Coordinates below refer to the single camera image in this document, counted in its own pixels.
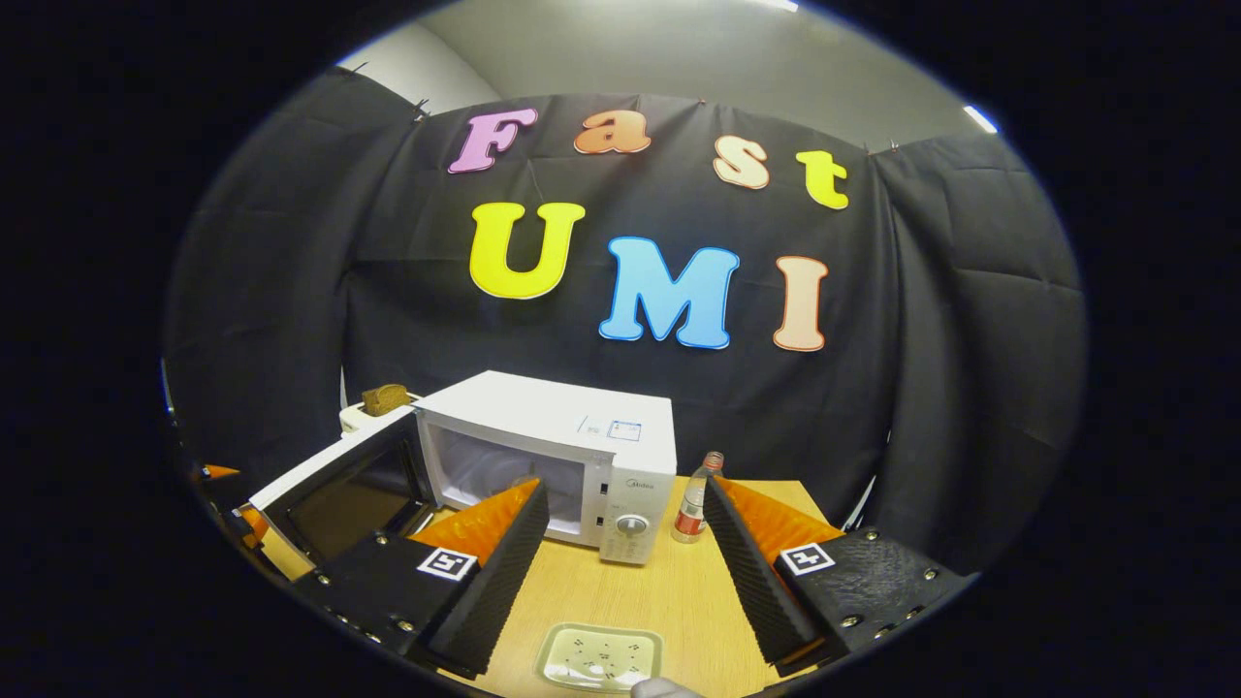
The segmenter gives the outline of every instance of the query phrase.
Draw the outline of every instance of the letter m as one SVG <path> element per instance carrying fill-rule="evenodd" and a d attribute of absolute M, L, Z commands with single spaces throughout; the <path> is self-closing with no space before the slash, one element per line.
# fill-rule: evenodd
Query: letter m
<path fill-rule="evenodd" d="M 663 342 L 676 320 L 676 340 L 686 347 L 724 349 L 728 333 L 724 330 L 724 312 L 728 301 L 728 278 L 741 266 L 741 258 L 719 247 L 704 247 L 694 253 L 674 282 L 659 247 L 644 237 L 617 237 L 608 243 L 617 258 L 617 284 L 612 297 L 612 317 L 599 324 L 608 339 L 633 342 L 642 337 L 638 303 L 642 303 L 655 339 Z"/>

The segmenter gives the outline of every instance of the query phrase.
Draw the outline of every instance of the ceiling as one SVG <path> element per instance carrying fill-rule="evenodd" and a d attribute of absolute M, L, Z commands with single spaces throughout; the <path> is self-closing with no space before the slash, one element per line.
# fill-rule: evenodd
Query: ceiling
<path fill-rule="evenodd" d="M 875 150 L 978 133 L 954 96 L 840 20 L 755 0 L 463 0 L 418 20 L 503 98 L 704 98 Z"/>

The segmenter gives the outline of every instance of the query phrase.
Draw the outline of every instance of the white microwave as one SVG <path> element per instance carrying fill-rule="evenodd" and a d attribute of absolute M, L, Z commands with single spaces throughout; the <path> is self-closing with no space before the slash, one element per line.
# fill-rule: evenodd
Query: white microwave
<path fill-rule="evenodd" d="M 433 509 L 472 507 L 527 476 L 547 487 L 545 537 L 645 564 L 676 476 L 666 397 L 485 371 L 380 417 L 349 406 L 340 422 L 340 442 L 251 498 L 299 570 L 326 556 L 315 540 L 339 549 L 397 512 L 396 533 L 416 530 Z"/>

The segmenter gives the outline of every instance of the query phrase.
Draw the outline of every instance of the black curtain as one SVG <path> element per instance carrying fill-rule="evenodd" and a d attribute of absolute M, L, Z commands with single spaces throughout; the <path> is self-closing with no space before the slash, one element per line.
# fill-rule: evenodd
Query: black curtain
<path fill-rule="evenodd" d="M 527 107 L 537 123 L 494 166 L 448 174 L 472 117 Z M 652 145 L 576 152 L 581 122 L 608 109 L 643 113 Z M 771 184 L 715 175 L 725 134 L 763 145 Z M 807 150 L 848 170 L 846 209 L 807 193 L 794 159 Z M 526 210 L 514 270 L 537 262 L 539 205 L 586 209 L 552 292 L 511 301 L 473 283 L 472 211 L 493 201 Z M 649 329 L 599 335 L 619 236 L 655 241 L 674 277 L 701 247 L 740 256 L 726 349 Z M 789 255 L 829 268 L 819 351 L 772 342 L 776 260 Z M 428 394 L 495 369 L 671 397 L 681 474 L 719 450 L 728 476 L 800 479 L 838 525 L 875 477 L 866 523 L 968 571 L 1037 504 L 1072 430 L 1077 286 L 1050 204 L 995 137 L 869 155 L 653 96 L 513 99 L 413 123 L 407 102 L 334 70 L 256 132 L 206 196 L 174 273 L 165 355 L 187 447 L 256 486 L 338 438 L 341 365 L 354 401 L 386 383 Z"/>

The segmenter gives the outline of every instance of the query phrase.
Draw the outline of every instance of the microwave window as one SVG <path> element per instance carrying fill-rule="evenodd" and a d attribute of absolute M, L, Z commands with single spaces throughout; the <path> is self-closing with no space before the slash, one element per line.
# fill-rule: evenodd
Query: microwave window
<path fill-rule="evenodd" d="M 293 528 L 324 559 L 344 553 L 383 528 L 411 501 L 401 448 L 360 458 L 346 474 L 289 509 Z"/>
<path fill-rule="evenodd" d="M 549 528 L 581 533 L 582 463 L 449 430 L 438 430 L 437 436 L 446 479 L 444 494 L 473 505 L 513 487 L 517 478 L 532 474 L 547 487 Z"/>

